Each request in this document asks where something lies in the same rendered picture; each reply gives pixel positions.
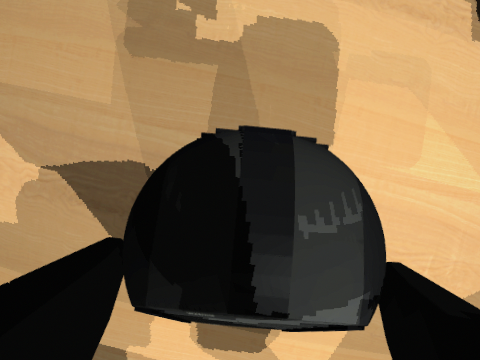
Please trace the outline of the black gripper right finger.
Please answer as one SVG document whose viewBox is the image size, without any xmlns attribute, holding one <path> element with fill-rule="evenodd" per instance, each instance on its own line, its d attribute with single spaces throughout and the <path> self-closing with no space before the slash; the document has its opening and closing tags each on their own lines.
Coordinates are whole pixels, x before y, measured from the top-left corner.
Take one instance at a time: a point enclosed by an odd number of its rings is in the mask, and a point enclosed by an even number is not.
<svg viewBox="0 0 480 360">
<path fill-rule="evenodd" d="M 480 309 L 403 263 L 385 263 L 377 304 L 392 360 L 480 360 Z"/>
</svg>

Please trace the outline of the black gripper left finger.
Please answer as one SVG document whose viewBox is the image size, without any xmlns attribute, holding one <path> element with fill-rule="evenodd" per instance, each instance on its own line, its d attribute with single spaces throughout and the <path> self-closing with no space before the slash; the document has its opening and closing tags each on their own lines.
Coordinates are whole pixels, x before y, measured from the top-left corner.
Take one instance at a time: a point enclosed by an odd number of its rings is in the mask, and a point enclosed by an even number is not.
<svg viewBox="0 0 480 360">
<path fill-rule="evenodd" d="M 105 237 L 0 285 L 0 360 L 92 360 L 124 277 Z"/>
</svg>

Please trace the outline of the dark grey controller unit with green rocker switches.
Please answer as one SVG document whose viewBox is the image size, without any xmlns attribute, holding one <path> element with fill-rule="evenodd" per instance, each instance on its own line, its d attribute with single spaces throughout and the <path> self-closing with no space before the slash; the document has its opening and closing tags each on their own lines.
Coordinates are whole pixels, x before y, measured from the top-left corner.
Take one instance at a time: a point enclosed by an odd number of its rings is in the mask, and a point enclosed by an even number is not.
<svg viewBox="0 0 480 360">
<path fill-rule="evenodd" d="M 281 332 L 364 331 L 385 280 L 379 213 L 316 137 L 216 128 L 168 157 L 127 220 L 135 311 Z"/>
</svg>

